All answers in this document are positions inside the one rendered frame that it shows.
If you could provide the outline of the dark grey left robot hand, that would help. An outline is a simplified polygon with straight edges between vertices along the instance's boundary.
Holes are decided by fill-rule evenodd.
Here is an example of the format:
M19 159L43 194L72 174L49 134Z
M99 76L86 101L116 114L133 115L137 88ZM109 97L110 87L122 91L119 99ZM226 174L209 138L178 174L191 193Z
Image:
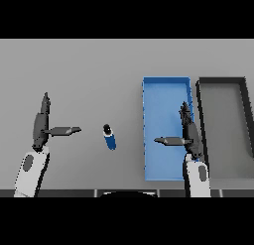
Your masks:
M42 152L48 143L49 137L70 136L80 132L80 127L50 127L51 101L47 93L44 94L41 109L37 113L33 127L33 145L36 152Z

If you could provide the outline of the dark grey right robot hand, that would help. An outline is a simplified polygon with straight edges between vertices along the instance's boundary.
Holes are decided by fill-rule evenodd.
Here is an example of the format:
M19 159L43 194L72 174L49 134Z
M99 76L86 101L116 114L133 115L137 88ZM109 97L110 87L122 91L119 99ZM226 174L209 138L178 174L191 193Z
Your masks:
M183 127L182 137L160 137L155 138L156 143L161 143L164 146L184 146L187 153L190 154L193 160L202 157L201 139L198 135L195 123L191 118L191 110L188 104L184 101L179 111Z

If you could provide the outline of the blue bin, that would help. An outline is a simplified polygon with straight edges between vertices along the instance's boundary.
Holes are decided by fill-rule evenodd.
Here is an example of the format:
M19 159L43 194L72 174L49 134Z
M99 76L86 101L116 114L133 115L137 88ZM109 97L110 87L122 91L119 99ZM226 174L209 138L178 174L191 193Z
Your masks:
M164 146L155 142L160 137L182 137L179 111L183 102L192 106L191 79L188 76L144 76L143 145L146 182L177 182L183 178L184 146Z

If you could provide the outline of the dark grey bin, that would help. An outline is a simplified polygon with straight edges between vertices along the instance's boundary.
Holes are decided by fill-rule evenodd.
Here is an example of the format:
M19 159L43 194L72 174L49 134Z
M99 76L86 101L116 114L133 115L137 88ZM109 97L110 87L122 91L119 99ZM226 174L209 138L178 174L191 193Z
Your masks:
M195 84L204 159L213 180L254 180L254 119L245 77Z

